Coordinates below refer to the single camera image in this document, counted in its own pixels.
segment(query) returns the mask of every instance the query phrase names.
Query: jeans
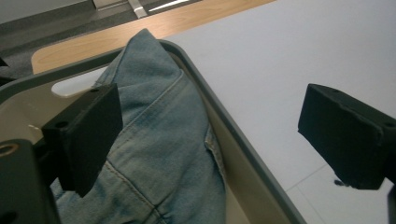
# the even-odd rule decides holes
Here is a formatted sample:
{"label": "jeans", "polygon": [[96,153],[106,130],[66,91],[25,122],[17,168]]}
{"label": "jeans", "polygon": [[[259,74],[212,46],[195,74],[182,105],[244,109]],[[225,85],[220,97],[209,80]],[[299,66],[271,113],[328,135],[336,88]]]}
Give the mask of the jeans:
{"label": "jeans", "polygon": [[149,31],[97,85],[114,82],[123,129],[85,197],[51,185],[62,223],[224,223],[223,165],[205,107]]}

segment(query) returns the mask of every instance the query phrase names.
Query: white tabletop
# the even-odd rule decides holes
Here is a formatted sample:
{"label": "white tabletop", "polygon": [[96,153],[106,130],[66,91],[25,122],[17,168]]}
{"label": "white tabletop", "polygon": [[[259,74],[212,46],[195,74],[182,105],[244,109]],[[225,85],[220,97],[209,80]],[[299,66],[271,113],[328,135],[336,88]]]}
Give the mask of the white tabletop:
{"label": "white tabletop", "polygon": [[166,38],[191,57],[308,223],[388,223],[379,191],[337,179],[297,133],[306,86],[396,118],[396,2],[278,0]]}

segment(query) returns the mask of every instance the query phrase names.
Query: denim garment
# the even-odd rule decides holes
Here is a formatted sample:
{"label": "denim garment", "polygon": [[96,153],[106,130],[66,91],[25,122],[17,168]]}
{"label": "denim garment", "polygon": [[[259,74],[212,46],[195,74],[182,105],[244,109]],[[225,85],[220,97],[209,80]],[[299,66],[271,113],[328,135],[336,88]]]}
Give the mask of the denim garment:
{"label": "denim garment", "polygon": [[124,128],[84,198],[52,184],[62,223],[224,223],[223,166],[204,105],[147,30],[97,85],[113,82]]}

